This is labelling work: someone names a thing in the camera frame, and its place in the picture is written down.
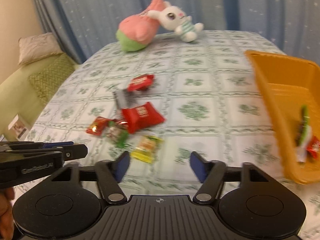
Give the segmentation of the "person's left hand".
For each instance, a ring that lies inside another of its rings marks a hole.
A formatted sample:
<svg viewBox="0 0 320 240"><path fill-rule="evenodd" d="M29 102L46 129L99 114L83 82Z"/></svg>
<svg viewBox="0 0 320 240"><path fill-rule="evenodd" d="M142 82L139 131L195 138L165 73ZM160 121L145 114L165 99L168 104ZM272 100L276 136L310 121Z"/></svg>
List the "person's left hand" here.
<svg viewBox="0 0 320 240"><path fill-rule="evenodd" d="M14 219L12 216L12 203L15 198L15 191L13 187L5 189L1 192L0 202L0 230L1 239L11 240L14 234Z"/></svg>

